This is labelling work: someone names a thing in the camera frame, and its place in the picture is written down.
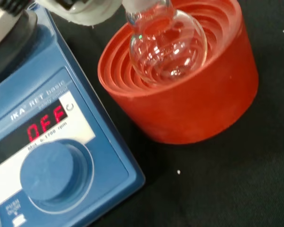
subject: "digital display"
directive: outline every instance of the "digital display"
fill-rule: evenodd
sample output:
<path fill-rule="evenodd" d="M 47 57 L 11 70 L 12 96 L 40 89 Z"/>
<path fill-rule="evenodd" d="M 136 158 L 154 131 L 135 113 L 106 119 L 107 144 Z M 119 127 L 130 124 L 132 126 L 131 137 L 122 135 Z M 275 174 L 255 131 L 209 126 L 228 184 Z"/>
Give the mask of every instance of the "digital display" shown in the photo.
<path fill-rule="evenodd" d="M 34 142 L 60 121 L 67 113 L 57 100 L 0 141 L 0 164 L 27 144 Z"/>

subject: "glass flask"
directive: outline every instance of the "glass flask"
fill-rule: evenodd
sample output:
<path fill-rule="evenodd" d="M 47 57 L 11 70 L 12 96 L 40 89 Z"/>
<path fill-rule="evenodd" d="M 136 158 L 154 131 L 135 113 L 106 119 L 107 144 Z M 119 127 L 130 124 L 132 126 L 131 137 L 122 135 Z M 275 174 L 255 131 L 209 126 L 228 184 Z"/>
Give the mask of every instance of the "glass flask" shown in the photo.
<path fill-rule="evenodd" d="M 147 83 L 170 83 L 202 67 L 207 40 L 202 26 L 170 0 L 123 0 L 133 29 L 130 58 Z"/>

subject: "red rubber flask holder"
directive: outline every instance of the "red rubber flask holder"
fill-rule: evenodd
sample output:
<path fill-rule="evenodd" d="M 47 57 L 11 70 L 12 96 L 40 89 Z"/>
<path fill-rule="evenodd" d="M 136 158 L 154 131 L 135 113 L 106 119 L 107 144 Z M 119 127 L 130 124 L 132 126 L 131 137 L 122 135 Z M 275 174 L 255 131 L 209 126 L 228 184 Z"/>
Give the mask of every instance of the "red rubber flask holder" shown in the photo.
<path fill-rule="evenodd" d="M 256 96 L 258 73 L 237 0 L 172 0 L 195 17 L 208 41 L 205 65 L 170 85 L 142 81 L 129 58 L 131 28 L 124 25 L 104 50 L 102 86 L 153 140 L 188 144 L 234 124 Z"/>

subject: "white label panel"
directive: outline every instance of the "white label panel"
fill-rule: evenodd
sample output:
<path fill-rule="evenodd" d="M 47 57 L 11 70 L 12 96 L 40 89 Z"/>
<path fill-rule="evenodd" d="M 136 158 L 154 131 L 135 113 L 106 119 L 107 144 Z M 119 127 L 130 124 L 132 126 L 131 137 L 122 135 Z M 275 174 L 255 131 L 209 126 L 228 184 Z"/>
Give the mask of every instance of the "white label panel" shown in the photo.
<path fill-rule="evenodd" d="M 0 165 L 0 205 L 22 189 L 21 166 L 26 156 L 36 146 L 59 139 L 72 139 L 86 144 L 95 137 L 71 92 L 61 96 L 59 100 L 68 117 Z"/>

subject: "black table surface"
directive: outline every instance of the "black table surface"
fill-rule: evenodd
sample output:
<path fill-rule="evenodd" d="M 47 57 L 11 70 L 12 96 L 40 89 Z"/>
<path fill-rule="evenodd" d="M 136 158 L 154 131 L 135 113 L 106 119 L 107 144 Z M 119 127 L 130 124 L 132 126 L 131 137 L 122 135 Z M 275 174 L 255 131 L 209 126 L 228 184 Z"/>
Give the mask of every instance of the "black table surface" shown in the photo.
<path fill-rule="evenodd" d="M 122 9 L 94 28 L 54 16 L 147 178 L 91 226 L 284 227 L 284 0 L 239 2 L 260 77 L 257 97 L 228 130 L 185 146 L 148 139 L 98 81 L 102 51 L 125 23 Z"/>

